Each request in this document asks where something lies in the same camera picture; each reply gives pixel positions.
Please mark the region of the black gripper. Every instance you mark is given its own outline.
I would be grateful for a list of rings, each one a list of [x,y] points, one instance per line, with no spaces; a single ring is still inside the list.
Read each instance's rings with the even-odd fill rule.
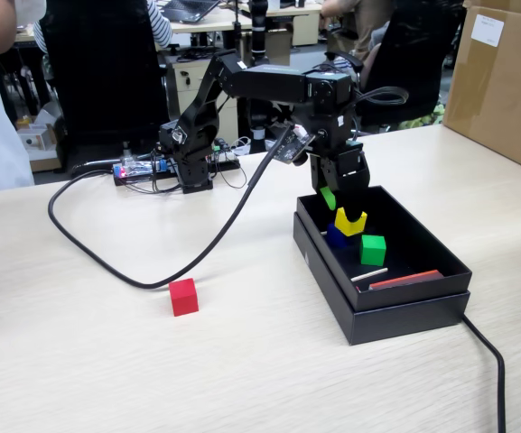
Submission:
[[[354,173],[361,170],[363,144],[349,138],[330,148],[314,145],[308,154],[311,156],[312,187],[328,209],[342,207],[349,222],[360,219],[370,182],[368,173]],[[332,191],[324,176],[336,178]]]

